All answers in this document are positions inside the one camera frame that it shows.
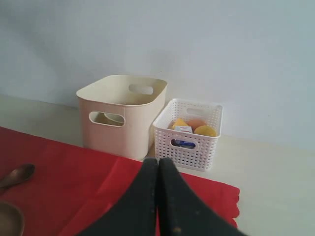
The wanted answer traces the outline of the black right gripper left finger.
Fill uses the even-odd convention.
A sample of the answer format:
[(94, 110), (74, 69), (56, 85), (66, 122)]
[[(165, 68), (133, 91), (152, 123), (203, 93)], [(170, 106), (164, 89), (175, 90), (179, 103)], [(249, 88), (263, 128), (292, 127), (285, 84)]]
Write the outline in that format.
[(79, 236), (154, 236), (158, 161), (145, 159), (126, 192)]

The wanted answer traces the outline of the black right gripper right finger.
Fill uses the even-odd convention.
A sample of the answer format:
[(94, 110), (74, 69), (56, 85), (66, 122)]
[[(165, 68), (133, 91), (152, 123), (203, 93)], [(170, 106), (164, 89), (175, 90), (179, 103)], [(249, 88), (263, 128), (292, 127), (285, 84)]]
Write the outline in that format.
[(159, 161), (157, 206), (162, 236), (242, 236), (240, 190), (221, 182), (181, 174), (170, 158)]

